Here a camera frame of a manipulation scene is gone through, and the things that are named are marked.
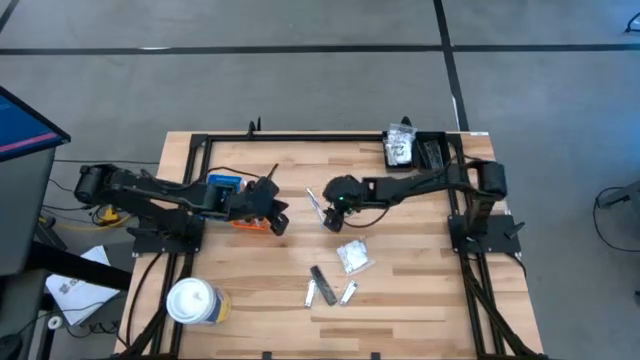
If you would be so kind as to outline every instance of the black floor line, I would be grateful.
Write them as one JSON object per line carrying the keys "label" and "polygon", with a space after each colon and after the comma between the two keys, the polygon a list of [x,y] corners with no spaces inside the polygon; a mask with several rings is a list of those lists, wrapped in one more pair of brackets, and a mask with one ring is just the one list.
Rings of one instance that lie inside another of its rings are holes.
{"label": "black floor line", "polygon": [[467,120],[467,112],[464,109],[460,79],[458,78],[458,71],[456,70],[456,61],[453,56],[453,47],[451,46],[449,28],[447,27],[447,18],[444,14],[442,0],[433,0],[433,6],[438,20],[438,30],[440,31],[440,40],[442,41],[442,52],[444,55],[444,63],[447,67],[451,96],[454,99],[453,106],[456,112],[456,120],[458,121],[458,130],[469,131],[469,121]]}
{"label": "black floor line", "polygon": [[13,10],[15,10],[16,6],[18,6],[18,2],[20,2],[20,0],[11,0],[9,5],[7,5],[7,8],[2,13],[2,17],[0,17],[0,32],[2,32],[4,26],[7,25],[11,14],[13,14]]}
{"label": "black floor line", "polygon": [[454,45],[453,52],[638,51],[640,44]]}
{"label": "black floor line", "polygon": [[217,54],[311,54],[311,53],[412,53],[442,51],[440,45],[267,45],[151,48],[42,48],[0,49],[0,55],[217,55]]}

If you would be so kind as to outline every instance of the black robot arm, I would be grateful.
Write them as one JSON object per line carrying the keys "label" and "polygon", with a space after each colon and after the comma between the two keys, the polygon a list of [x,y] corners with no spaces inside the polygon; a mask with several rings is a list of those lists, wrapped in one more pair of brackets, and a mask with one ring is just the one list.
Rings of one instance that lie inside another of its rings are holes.
{"label": "black robot arm", "polygon": [[[112,205],[140,218],[129,233],[150,244],[160,238],[158,252],[188,252],[199,248],[203,216],[221,221],[267,219],[271,230],[282,235],[289,219],[282,213],[288,204],[275,196],[279,188],[270,178],[250,181],[240,192],[235,185],[194,182],[178,184],[156,179],[146,172],[135,174],[111,164],[83,166],[74,191],[78,201],[88,205]],[[151,200],[180,205],[166,209]],[[138,252],[148,246],[138,247]]]}
{"label": "black robot arm", "polygon": [[[477,188],[466,180],[468,176],[463,176],[469,169],[475,169],[477,172]],[[507,195],[504,167],[494,161],[478,160],[464,165],[447,164],[435,172],[403,179],[367,177],[360,182],[351,175],[336,177],[327,184],[322,193],[331,203],[324,211],[324,225],[331,231],[339,232],[344,224],[345,215],[364,209],[388,209],[408,197],[447,189],[472,195],[472,206],[467,209],[468,230],[486,231],[486,219],[493,204]]]}

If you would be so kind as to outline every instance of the computer screen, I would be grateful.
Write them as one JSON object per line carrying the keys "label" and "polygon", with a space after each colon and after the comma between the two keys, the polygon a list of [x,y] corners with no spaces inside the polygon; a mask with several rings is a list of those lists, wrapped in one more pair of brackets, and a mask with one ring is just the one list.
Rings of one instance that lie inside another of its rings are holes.
{"label": "computer screen", "polygon": [[69,140],[67,133],[0,87],[0,162]]}

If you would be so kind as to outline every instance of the black mount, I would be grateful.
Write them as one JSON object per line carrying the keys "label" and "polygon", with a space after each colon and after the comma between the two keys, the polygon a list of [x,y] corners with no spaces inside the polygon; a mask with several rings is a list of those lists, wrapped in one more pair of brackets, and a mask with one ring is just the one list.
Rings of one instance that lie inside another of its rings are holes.
{"label": "black mount", "polygon": [[467,216],[449,216],[449,232],[453,251],[461,254],[503,253],[516,254],[521,251],[518,235],[509,234],[516,228],[511,215],[491,215],[487,218],[484,233],[467,231]]}

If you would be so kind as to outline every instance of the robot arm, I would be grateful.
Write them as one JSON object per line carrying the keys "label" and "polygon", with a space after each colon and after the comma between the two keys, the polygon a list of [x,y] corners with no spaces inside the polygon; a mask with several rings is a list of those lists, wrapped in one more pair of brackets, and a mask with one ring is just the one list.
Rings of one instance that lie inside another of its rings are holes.
{"label": "robot arm", "polygon": [[[194,215],[222,221],[266,218],[276,235],[282,235],[289,223],[282,213],[288,204],[275,199],[279,188],[267,177],[250,181],[237,192],[232,185],[178,184],[144,173],[134,174],[111,164],[83,166],[80,173],[74,191],[80,202],[113,205],[147,218],[171,233],[184,233]],[[150,200],[170,202],[183,209],[167,210]]]}
{"label": "robot arm", "polygon": [[[475,169],[478,174],[478,188],[465,180],[463,171]],[[345,214],[363,209],[387,209],[400,204],[404,199],[440,190],[453,189],[470,193],[472,207],[467,209],[470,231],[483,231],[486,218],[493,204],[507,195],[504,167],[494,161],[472,161],[468,164],[447,164],[432,173],[424,173],[404,179],[392,177],[367,177],[362,182],[351,175],[332,179],[322,195],[331,203],[324,211],[324,225],[339,232],[344,224]]]}

